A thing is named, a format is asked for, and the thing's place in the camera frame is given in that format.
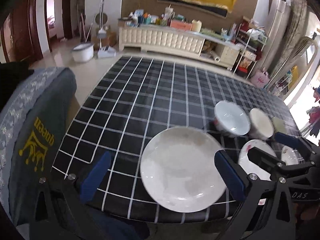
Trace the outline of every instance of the gray fabric cover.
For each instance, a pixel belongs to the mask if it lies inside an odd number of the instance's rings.
[[[33,216],[39,178],[50,173],[75,91],[70,69],[36,71],[16,89],[6,113],[0,114],[0,155],[6,161],[1,194],[14,225],[28,223]]]

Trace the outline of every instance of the metal screw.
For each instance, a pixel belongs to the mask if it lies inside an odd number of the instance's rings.
[[[76,175],[71,173],[68,175],[68,180],[74,180],[76,178]]]
[[[280,183],[284,184],[285,183],[285,178],[284,177],[280,177],[279,181],[280,181]]]
[[[39,182],[40,182],[41,184],[44,184],[46,180],[47,180],[46,178],[40,178],[40,179],[39,179]]]
[[[258,176],[257,176],[257,174],[250,173],[249,174],[249,178],[252,179],[252,180],[257,180]]]

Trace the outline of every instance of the blue gripper pad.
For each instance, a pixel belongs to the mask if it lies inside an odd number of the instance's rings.
[[[107,173],[111,164],[110,152],[105,152],[100,160],[94,165],[92,170],[88,173],[80,185],[80,201],[86,203],[92,200],[97,188],[100,186],[105,174]]]
[[[299,140],[297,138],[286,135],[284,133],[277,132],[275,134],[275,140],[279,143],[291,147],[292,149],[297,149],[299,147]]]
[[[230,191],[232,197],[237,200],[244,202],[246,196],[244,194],[245,186],[241,179],[238,177],[236,171],[228,163],[228,161],[223,156],[222,152],[218,151],[214,155],[214,164],[219,171],[224,183],[227,185],[228,190]]]

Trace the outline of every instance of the black tablecloth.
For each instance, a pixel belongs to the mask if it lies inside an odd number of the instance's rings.
[[[248,114],[257,107],[285,121],[288,134],[299,135],[287,106],[277,97],[234,79],[173,62],[122,57],[92,91],[68,129],[52,175],[65,178],[108,150],[112,165],[92,207],[134,220],[159,223],[203,222],[232,216],[239,203],[228,190],[209,208],[177,213],[159,206],[146,192],[139,161],[147,143],[168,127],[206,130],[237,161],[248,136],[228,138],[212,125],[214,106],[233,101]],[[282,145],[267,140],[280,156]]]

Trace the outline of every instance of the orange box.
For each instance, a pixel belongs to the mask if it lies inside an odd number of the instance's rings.
[[[171,24],[170,24],[170,27],[176,28],[176,29],[180,29],[180,30],[184,30],[184,31],[191,31],[192,24],[191,23],[183,23],[183,22],[180,22],[180,21],[172,20]]]

